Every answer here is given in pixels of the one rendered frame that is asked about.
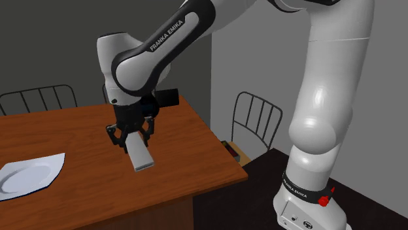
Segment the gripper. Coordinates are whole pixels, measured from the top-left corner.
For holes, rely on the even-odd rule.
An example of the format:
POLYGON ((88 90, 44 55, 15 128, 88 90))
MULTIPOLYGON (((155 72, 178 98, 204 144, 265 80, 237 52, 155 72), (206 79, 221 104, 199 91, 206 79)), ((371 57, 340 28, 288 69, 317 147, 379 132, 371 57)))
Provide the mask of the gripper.
POLYGON ((114 145, 124 149, 125 154, 128 154, 126 139, 128 133, 140 131, 143 136, 143 142, 148 147, 150 136, 154 134, 155 117, 159 113, 159 104, 156 102, 136 102, 132 105, 114 105, 114 113, 116 116, 116 124, 107 125, 106 132, 114 145), (143 129, 144 122, 147 122, 147 130, 143 129), (120 130, 120 136, 115 135, 116 131, 120 130))

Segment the flat grey box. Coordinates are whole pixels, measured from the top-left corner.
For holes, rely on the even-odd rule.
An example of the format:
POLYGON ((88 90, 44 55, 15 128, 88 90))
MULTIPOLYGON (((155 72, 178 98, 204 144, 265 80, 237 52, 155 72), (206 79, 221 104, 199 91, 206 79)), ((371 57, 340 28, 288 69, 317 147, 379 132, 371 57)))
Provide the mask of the flat grey box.
POLYGON ((125 141, 127 154, 135 172, 154 166, 154 160, 145 146, 140 134, 130 133, 125 141))

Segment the brown wooden table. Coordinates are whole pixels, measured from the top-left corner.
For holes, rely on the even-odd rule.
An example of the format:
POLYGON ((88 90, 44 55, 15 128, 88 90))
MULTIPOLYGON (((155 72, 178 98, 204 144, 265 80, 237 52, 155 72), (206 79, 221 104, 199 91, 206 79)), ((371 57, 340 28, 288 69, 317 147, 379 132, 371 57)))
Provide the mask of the brown wooden table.
POLYGON ((106 134, 113 121, 110 105, 0 117, 0 167, 65 154, 48 188, 0 202, 0 230, 194 230, 195 195, 248 177, 184 99, 160 110, 142 171, 106 134))

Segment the white plate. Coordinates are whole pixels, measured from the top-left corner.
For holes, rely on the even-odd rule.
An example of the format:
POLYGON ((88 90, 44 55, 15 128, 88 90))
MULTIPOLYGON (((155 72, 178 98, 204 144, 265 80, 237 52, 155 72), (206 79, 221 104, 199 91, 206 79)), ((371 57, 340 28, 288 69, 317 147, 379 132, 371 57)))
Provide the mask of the white plate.
POLYGON ((6 163, 0 169, 0 202, 47 188, 64 163, 65 153, 6 163))

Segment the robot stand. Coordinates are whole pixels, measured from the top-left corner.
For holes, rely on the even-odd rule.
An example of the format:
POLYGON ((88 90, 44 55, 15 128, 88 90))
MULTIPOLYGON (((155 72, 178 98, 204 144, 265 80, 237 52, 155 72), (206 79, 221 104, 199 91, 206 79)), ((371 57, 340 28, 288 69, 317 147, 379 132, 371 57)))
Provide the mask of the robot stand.
MULTIPOLYGON (((273 198, 288 156, 271 149, 246 164, 248 179, 193 197, 194 230, 284 230, 273 198)), ((408 230, 408 218, 330 178, 352 230, 408 230)))

